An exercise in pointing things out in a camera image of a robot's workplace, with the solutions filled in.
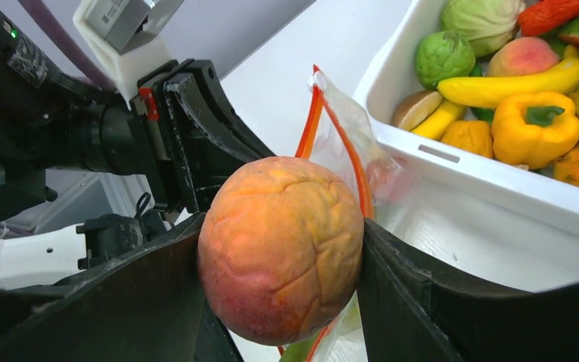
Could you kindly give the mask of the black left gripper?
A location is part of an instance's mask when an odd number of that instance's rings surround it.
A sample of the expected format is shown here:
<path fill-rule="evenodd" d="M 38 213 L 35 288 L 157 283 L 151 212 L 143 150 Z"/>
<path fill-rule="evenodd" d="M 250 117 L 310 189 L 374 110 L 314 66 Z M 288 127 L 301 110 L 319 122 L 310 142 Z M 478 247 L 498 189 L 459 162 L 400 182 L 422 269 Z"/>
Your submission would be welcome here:
<path fill-rule="evenodd" d="M 195 78 L 164 83 L 176 149 L 182 152 L 189 213 L 209 209 L 222 184 L 250 153 L 218 121 Z M 0 10 L 0 222 L 55 201 L 49 169 L 146 176 L 157 207 L 179 198 L 175 172 L 160 147 L 160 129 L 140 98 L 78 80 L 57 65 Z"/>

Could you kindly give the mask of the clear zip top bag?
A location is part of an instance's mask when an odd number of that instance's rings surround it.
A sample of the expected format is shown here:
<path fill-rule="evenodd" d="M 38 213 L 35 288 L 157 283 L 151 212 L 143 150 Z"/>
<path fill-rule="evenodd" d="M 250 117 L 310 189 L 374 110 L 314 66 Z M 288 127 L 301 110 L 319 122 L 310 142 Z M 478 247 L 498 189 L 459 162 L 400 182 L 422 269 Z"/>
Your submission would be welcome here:
<path fill-rule="evenodd" d="M 419 178 L 410 165 L 378 142 L 366 110 L 313 67 L 308 119 L 296 156 L 339 175 L 360 202 L 363 215 L 388 232 L 407 231 L 416 209 Z M 357 296 L 318 332 L 306 361 L 367 359 Z"/>

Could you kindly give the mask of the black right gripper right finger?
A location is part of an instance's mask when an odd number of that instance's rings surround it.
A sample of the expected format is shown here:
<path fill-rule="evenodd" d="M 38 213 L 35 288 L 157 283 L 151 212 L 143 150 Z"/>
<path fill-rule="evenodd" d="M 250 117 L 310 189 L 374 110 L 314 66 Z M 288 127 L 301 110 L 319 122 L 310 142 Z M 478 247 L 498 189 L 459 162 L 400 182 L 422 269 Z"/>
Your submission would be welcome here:
<path fill-rule="evenodd" d="M 370 219 L 357 295 L 370 361 L 579 361 L 579 282 L 505 287 Z"/>

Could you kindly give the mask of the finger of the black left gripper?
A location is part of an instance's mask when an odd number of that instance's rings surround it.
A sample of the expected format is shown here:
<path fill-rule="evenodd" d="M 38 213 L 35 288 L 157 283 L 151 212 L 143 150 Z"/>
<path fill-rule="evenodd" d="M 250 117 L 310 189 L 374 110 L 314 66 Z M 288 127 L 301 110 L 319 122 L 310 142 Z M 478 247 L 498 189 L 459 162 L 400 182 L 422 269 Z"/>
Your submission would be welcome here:
<path fill-rule="evenodd" d="M 217 121 L 228 131 L 228 138 L 238 141 L 255 159 L 274 156 L 274 153 L 236 113 L 222 88 L 213 63 L 210 60 L 187 59 L 187 61 L 185 70 L 193 75 L 201 98 L 209 106 Z"/>

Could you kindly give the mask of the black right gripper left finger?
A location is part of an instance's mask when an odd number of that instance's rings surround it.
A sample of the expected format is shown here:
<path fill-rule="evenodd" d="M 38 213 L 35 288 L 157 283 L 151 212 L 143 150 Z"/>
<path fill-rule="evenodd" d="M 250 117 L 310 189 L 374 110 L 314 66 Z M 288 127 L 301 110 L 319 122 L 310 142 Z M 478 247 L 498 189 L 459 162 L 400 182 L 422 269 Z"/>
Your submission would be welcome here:
<path fill-rule="evenodd" d="M 0 361 L 239 361 L 198 278 L 203 220 L 58 284 L 0 290 Z"/>

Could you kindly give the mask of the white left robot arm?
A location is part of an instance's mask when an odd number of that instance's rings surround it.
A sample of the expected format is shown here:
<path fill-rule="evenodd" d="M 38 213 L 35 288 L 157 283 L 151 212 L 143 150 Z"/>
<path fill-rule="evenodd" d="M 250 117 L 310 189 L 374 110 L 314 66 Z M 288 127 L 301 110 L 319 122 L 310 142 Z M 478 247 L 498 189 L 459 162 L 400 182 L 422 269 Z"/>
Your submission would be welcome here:
<path fill-rule="evenodd" d="M 0 10 L 0 224 L 57 199 L 49 169 L 143 175 L 134 216 L 0 236 L 0 289 L 53 284 L 204 212 L 240 166 L 270 149 L 238 117 L 209 60 L 173 59 L 160 32 L 178 1 L 84 1 L 74 23 L 114 80 L 63 72 Z"/>

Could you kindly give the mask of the green leaf vegetable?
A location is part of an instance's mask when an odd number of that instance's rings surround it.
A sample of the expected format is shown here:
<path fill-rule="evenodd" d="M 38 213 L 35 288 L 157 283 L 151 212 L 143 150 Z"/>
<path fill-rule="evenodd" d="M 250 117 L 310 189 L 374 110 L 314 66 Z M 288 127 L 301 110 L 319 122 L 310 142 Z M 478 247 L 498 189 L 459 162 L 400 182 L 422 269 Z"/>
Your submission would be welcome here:
<path fill-rule="evenodd" d="M 301 342 L 295 342 L 287 346 L 280 356 L 280 362 L 305 362 L 317 339 L 317 335 Z"/>

